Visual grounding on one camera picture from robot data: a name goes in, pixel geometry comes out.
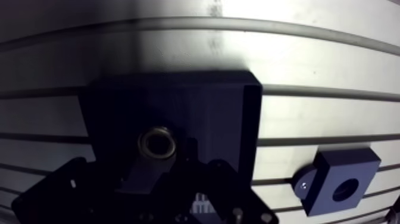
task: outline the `hole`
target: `hole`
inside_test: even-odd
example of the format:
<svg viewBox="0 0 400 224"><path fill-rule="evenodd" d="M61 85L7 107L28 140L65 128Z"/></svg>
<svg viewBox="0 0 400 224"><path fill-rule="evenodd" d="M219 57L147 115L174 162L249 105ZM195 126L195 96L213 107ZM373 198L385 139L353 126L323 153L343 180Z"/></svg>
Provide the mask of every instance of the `hole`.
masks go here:
<svg viewBox="0 0 400 224"><path fill-rule="evenodd" d="M140 152L155 159L165 160L175 153L176 143L166 127L153 127L138 140Z"/></svg>
<svg viewBox="0 0 400 224"><path fill-rule="evenodd" d="M72 188L76 188L75 180L71 180L71 186L72 186Z"/></svg>
<svg viewBox="0 0 400 224"><path fill-rule="evenodd" d="M164 135L151 135L147 138L146 146L150 152L156 155L167 154L171 148L170 140Z"/></svg>
<svg viewBox="0 0 400 224"><path fill-rule="evenodd" d="M333 193L333 201L344 201L351 197L358 188L358 180L349 179L336 188Z"/></svg>

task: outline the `screw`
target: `screw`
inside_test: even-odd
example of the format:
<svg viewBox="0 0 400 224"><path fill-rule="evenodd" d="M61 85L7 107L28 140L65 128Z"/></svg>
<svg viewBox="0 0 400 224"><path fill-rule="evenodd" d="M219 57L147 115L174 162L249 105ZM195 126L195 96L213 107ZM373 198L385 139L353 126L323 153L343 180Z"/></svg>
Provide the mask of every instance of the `screw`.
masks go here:
<svg viewBox="0 0 400 224"><path fill-rule="evenodd" d="M302 183L300 187L303 190L307 189L307 183Z"/></svg>
<svg viewBox="0 0 400 224"><path fill-rule="evenodd" d="M240 224L242 222L243 211L241 208L234 208L232 210L232 214L235 216L236 224Z"/></svg>
<svg viewBox="0 0 400 224"><path fill-rule="evenodd" d="M149 223L151 221L153 221L153 215L151 213L141 213L139 215L139 219L140 221L143 221L145 223Z"/></svg>
<svg viewBox="0 0 400 224"><path fill-rule="evenodd" d="M187 221L188 221L188 217L185 216L185 215L182 215L182 214L178 214L178 215L175 217L175 221L178 222L178 223L184 223L184 222L187 222Z"/></svg>
<svg viewBox="0 0 400 224"><path fill-rule="evenodd" d="M264 221L266 224L270 223L272 220L272 216L268 213L263 213L261 215L261 220Z"/></svg>

